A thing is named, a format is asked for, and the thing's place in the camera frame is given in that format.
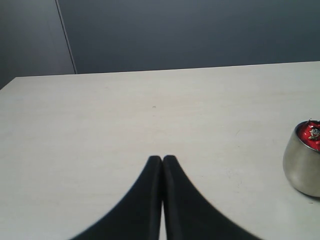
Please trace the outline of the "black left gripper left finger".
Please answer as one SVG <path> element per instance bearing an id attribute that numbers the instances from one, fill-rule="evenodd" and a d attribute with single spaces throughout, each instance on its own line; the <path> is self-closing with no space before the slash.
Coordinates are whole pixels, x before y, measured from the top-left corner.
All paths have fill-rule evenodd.
<path id="1" fill-rule="evenodd" d="M 150 156 L 135 183 L 106 215 L 74 240 L 158 240 L 162 215 L 163 162 Z"/>

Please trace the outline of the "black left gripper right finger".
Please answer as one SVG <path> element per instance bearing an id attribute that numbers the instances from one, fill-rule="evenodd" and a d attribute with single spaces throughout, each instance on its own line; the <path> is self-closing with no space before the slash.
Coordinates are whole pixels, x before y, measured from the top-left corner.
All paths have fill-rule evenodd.
<path id="1" fill-rule="evenodd" d="M 174 155 L 163 158 L 164 218 L 168 240 L 258 240 L 213 207 Z"/>

